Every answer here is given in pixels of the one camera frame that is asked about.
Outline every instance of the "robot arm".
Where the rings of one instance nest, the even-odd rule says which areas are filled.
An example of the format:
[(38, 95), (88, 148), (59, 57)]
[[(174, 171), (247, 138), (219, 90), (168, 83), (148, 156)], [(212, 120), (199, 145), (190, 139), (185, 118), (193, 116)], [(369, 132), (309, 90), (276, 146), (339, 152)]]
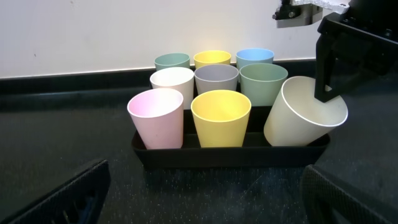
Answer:
[[(321, 7), (334, 12), (318, 28), (315, 98), (327, 102), (362, 83), (385, 75), (398, 59), (396, 0), (282, 0), (272, 16), (278, 27), (305, 26), (322, 18)], [(358, 70), (341, 86), (330, 85), (336, 60)]]

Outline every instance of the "white cup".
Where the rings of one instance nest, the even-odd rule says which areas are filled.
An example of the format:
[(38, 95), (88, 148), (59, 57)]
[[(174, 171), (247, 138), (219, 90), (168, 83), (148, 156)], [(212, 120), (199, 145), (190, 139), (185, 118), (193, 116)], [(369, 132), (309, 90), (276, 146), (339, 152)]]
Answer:
[(193, 75), (189, 68), (173, 67), (153, 73), (149, 80), (154, 89), (171, 88), (179, 91), (184, 97), (184, 109), (189, 110), (193, 100)]
[(314, 89), (314, 78), (292, 77), (284, 82), (264, 125), (272, 146), (306, 146), (347, 120), (342, 97), (322, 103), (314, 97)]

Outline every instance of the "green cup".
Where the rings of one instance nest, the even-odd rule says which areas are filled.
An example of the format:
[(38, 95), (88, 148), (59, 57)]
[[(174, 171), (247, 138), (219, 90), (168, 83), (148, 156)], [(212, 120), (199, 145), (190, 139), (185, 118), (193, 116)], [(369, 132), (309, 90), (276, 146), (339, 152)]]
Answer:
[(190, 68), (189, 62), (189, 55), (183, 53), (172, 53), (157, 57), (155, 59), (155, 67), (157, 71), (171, 67)]
[(242, 67), (241, 91), (253, 106), (272, 106), (288, 72), (279, 65), (254, 63)]

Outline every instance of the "table surface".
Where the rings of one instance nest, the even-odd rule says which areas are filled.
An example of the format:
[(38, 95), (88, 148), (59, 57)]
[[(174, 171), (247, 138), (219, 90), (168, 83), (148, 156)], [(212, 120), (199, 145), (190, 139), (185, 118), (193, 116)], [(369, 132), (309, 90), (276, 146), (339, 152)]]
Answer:
[[(398, 208), (398, 78), (345, 95), (317, 165)], [(111, 186), (98, 223), (306, 223), (303, 167), (144, 170), (127, 102), (144, 88), (0, 98), (0, 201), (96, 158)]]

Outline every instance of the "yellow cup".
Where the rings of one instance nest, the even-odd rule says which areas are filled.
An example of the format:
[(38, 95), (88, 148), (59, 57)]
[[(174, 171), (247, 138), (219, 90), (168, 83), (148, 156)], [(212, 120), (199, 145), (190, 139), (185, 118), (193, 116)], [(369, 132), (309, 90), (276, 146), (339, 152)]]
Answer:
[(242, 147), (251, 103), (231, 90), (213, 90), (191, 104), (201, 147)]
[(215, 63), (229, 65), (231, 63), (231, 54), (222, 50), (208, 50), (197, 53), (193, 60), (195, 61), (196, 69)]

